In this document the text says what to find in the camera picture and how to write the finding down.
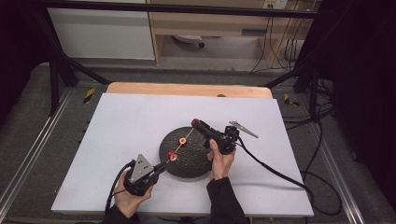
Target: table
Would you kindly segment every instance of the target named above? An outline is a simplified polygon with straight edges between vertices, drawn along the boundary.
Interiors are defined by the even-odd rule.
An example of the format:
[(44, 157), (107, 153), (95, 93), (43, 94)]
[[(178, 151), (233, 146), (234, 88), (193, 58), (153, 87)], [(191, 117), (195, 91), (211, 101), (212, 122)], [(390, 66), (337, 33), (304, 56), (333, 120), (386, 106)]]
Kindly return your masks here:
[[(243, 98), (236, 97), (238, 91)], [(261, 98), (252, 98), (249, 92)], [(218, 94), (229, 97), (210, 97)], [(268, 89), (254, 87), (111, 84), (102, 95), (51, 210), (65, 214), (103, 213), (119, 169), (136, 159), (138, 153), (152, 164), (160, 162), (158, 149), (163, 138), (176, 128), (189, 126), (195, 118), (221, 131), (229, 120), (238, 120), (259, 136), (256, 139), (240, 134), (254, 155), (302, 182), (277, 102), (271, 98)], [(303, 189), (266, 171), (242, 149), (237, 149), (230, 179), (249, 217), (313, 216)], [(205, 216), (210, 212), (205, 189), (208, 181), (208, 174), (180, 179), (164, 172), (151, 199), (142, 203), (138, 212)]]

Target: black handheld tool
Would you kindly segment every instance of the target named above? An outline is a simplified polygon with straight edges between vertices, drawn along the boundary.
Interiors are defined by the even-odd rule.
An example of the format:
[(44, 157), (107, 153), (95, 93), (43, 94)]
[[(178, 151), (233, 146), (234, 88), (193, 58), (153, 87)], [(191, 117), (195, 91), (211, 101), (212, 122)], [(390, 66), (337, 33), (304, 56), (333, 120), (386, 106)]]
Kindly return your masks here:
[(139, 154), (137, 161), (133, 160), (130, 167), (123, 186), (131, 194), (143, 196), (149, 187), (157, 183), (159, 175), (165, 171), (166, 162), (152, 166), (142, 154)]
[(204, 147), (210, 147), (209, 139), (213, 139), (218, 144), (219, 151), (223, 155), (230, 154), (235, 149), (235, 142), (238, 139), (239, 131), (234, 126), (226, 126), (224, 133), (211, 128), (199, 119), (193, 119), (191, 126), (205, 137)]

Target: black circular disc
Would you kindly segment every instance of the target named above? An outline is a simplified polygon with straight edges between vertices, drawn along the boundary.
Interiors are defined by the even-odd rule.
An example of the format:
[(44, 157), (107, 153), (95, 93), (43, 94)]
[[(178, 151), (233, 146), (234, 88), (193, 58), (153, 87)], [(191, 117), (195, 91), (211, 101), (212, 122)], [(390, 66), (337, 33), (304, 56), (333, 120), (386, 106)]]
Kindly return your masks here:
[[(178, 139), (186, 137), (192, 130), (191, 127), (178, 128), (165, 136), (160, 146), (161, 162), (168, 161), (168, 153), (176, 150)], [(206, 174), (212, 167), (212, 162), (207, 159), (210, 148), (204, 147), (205, 139), (196, 130), (187, 138), (187, 144), (177, 151), (177, 160), (169, 161), (166, 170), (181, 178), (195, 178)]]

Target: black sleeve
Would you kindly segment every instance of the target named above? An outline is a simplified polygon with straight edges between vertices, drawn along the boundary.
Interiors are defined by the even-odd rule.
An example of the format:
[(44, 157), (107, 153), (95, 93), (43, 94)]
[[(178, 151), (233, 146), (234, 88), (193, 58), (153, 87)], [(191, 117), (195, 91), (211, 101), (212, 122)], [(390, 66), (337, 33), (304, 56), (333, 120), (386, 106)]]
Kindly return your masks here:
[(120, 209), (113, 205), (100, 224), (135, 224), (135, 216), (131, 218), (126, 217)]
[(228, 177), (211, 180), (206, 188), (212, 202), (210, 224), (248, 224)]

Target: metal rail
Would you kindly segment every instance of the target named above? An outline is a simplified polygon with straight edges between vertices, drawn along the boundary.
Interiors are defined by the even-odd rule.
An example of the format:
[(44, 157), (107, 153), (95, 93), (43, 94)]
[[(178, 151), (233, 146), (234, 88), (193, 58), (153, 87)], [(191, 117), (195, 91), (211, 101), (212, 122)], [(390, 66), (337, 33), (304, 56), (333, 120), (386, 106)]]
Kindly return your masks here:
[[(305, 114), (309, 115), (308, 102), (300, 94), (298, 97), (303, 107), (303, 110), (305, 111)], [(314, 122), (311, 122), (310, 125), (315, 135), (315, 139), (318, 142), (320, 135), (319, 126)], [(327, 167), (327, 170), (329, 171), (332, 183), (334, 184), (334, 187), (337, 189), (338, 193), (340, 194), (341, 200), (343, 201), (344, 210), (349, 219), (349, 222), (352, 224), (363, 224), (364, 219), (361, 215), (361, 210), (356, 204), (355, 199), (353, 198), (353, 195), (350, 192), (349, 187), (347, 186), (347, 182), (345, 181), (340, 169), (338, 168), (338, 165), (334, 157), (332, 156), (331, 150), (329, 149), (329, 146), (327, 145), (324, 137), (322, 138), (320, 149), (322, 152), (322, 159)]]
[(42, 7), (73, 8), (90, 10), (110, 11), (143, 11), (143, 12), (172, 12), (190, 14), (212, 14), (212, 15), (235, 15), (254, 17), (282, 17), (317, 19), (336, 16), (330, 12), (317, 11), (295, 11), (283, 9), (265, 9), (248, 7), (208, 7), (208, 6), (185, 6), (167, 4), (139, 4), (139, 3), (113, 3), (113, 2), (88, 2), (88, 1), (62, 1), (62, 0), (35, 0), (32, 4)]
[(54, 129), (60, 116), (64, 112), (64, 109), (73, 90), (74, 88), (69, 88), (67, 91), (65, 91), (64, 95), (61, 98), (61, 103), (58, 110), (53, 116), (48, 118), (40, 134), (38, 135), (37, 139), (33, 143), (23, 162), (21, 163), (21, 166), (18, 169), (17, 173), (12, 177), (12, 180), (9, 182), (6, 190), (3, 192), (3, 195), (0, 198), (0, 223), (2, 223), (3, 219), (6, 217), (6, 214), (12, 203), (14, 202), (15, 198), (17, 197), (18, 192), (23, 185), (23, 182), (26, 180), (27, 176), (35, 165), (35, 161), (40, 155), (40, 152), (43, 149), (44, 145), (46, 145), (52, 130)]

